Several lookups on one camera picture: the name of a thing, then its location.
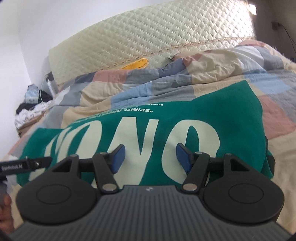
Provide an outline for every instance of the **wall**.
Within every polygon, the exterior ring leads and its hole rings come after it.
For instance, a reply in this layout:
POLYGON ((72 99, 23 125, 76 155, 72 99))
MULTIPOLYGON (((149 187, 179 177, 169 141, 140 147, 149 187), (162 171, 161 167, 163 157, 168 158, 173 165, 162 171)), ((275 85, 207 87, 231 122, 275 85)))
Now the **wall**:
MULTIPOLYGON (((277 21, 285 26, 290 36, 296 41, 296 1, 295 0, 271 0, 277 17, 277 21)), ((292 43, 283 28, 278 30, 281 39, 280 51, 287 58, 294 57, 296 54, 292 43)))
POLYGON ((253 16, 257 39, 279 48, 279 33, 271 27, 271 22, 276 21, 276 15, 270 0, 249 0, 248 2, 257 8, 257 15, 253 16))
POLYGON ((20 44, 32 83, 40 87, 44 75, 50 72, 48 51, 63 40, 116 14, 166 1, 21 1, 18 8, 20 44))
POLYGON ((30 79, 17 33, 17 2, 0 2, 0 159, 18 140, 15 110, 23 101, 30 79))

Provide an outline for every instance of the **quilted mattress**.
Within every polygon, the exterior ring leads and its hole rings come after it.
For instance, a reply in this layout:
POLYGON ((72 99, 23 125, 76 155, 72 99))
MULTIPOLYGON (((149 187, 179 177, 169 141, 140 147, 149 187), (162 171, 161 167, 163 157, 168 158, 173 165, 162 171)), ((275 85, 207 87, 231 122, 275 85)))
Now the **quilted mattress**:
POLYGON ((128 11, 96 23, 49 51, 56 83, 81 74, 118 69, 136 59, 148 68, 184 51, 231 48, 254 39, 244 0, 181 0, 128 11))

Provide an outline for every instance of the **yellow object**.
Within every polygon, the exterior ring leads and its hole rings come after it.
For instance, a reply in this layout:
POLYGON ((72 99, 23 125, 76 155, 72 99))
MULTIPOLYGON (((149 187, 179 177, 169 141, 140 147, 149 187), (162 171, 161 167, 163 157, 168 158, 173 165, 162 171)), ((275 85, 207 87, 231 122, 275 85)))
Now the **yellow object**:
POLYGON ((148 59, 141 58, 141 59, 138 59, 138 60, 122 67, 121 69, 143 69, 143 68, 147 67, 148 63, 149 63, 148 59))

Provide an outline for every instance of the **black cable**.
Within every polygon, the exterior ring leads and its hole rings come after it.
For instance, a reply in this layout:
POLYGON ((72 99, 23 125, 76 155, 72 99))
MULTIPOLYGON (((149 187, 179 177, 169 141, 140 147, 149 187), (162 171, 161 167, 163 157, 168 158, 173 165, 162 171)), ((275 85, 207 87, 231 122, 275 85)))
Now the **black cable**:
POLYGON ((289 36, 290 41, 291 41, 291 44, 292 44, 293 49, 294 49, 294 52, 295 52, 295 54, 296 54, 296 50, 295 50, 295 47, 294 47, 294 44, 296 45, 295 41, 291 38, 291 36, 290 36, 290 34, 288 33, 288 31, 286 30, 286 28, 285 28, 282 24, 280 24, 280 26, 282 26, 282 27, 284 28, 284 30, 286 31, 287 35, 289 36))

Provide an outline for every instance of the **bright light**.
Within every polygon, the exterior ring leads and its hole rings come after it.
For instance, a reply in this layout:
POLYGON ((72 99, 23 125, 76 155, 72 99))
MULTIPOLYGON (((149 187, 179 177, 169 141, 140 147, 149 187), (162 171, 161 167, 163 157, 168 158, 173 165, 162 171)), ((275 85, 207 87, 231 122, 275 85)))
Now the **bright light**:
POLYGON ((256 6, 253 4, 249 4, 249 7, 250 7, 251 14, 257 15, 256 6))

